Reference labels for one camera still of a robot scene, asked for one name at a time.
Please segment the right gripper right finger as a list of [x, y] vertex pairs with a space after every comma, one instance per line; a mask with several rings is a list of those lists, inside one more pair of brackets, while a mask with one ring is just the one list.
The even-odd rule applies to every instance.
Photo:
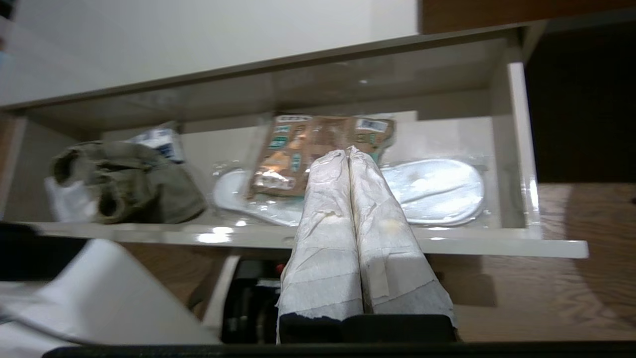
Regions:
[[379, 166], [352, 146], [348, 167], [366, 306], [373, 314], [443, 315], [456, 328], [450, 295], [423, 254]]

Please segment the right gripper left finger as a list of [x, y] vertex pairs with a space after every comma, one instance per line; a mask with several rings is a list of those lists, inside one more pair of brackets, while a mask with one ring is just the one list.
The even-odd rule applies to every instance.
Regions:
[[277, 303], [277, 343], [341, 341], [343, 322], [363, 315], [348, 156], [334, 150], [310, 167], [304, 210]]

